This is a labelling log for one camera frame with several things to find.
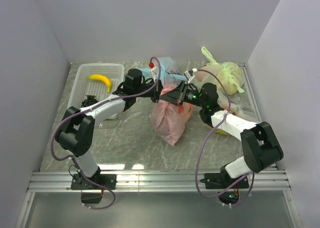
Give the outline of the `pink plastic bag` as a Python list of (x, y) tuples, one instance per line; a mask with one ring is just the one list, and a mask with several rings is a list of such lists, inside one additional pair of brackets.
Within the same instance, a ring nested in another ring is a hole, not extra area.
[(175, 146), (193, 111), (193, 105), (187, 102), (175, 105), (165, 100), (159, 100), (151, 112), (151, 127), (163, 141)]

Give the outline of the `single yellow banana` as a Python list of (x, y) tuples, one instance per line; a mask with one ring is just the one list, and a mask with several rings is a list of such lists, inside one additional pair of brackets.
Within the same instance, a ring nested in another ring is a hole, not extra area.
[(107, 87), (107, 92), (111, 91), (112, 82), (108, 77), (101, 75), (101, 74), (93, 74), (93, 75), (88, 76), (88, 79), (93, 80), (93, 81), (103, 82)]

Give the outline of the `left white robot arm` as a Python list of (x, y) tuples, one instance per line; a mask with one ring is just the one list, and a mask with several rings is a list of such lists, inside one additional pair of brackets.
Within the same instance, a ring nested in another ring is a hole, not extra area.
[(53, 141), (69, 153), (68, 158), (73, 160), (79, 176), (88, 188), (104, 189), (101, 170), (90, 152), (95, 125), (126, 111), (138, 97), (158, 101), (160, 76), (152, 74), (147, 79), (140, 69), (130, 69), (124, 81), (106, 99), (81, 109), (71, 106), (66, 110), (54, 132)]

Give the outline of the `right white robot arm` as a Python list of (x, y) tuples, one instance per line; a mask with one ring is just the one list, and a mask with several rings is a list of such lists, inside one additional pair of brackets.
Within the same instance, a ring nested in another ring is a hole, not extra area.
[(243, 156), (221, 167), (218, 175), (221, 185), (229, 188), (237, 183), (238, 177), (259, 173), (282, 160), (284, 153), (269, 123), (251, 122), (230, 114), (218, 104), (218, 97), (217, 87), (212, 83), (205, 83), (199, 91), (181, 83), (159, 98), (175, 105), (187, 102), (200, 107), (203, 123), (241, 141)]

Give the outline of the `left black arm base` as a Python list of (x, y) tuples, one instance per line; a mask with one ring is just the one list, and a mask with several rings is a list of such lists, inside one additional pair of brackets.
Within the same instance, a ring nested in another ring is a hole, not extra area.
[(111, 191), (114, 195), (116, 182), (116, 174), (100, 174), (89, 181), (89, 178), (76, 173), (72, 176), (70, 189), (81, 191), (80, 199), (84, 205), (99, 204), (105, 191)]

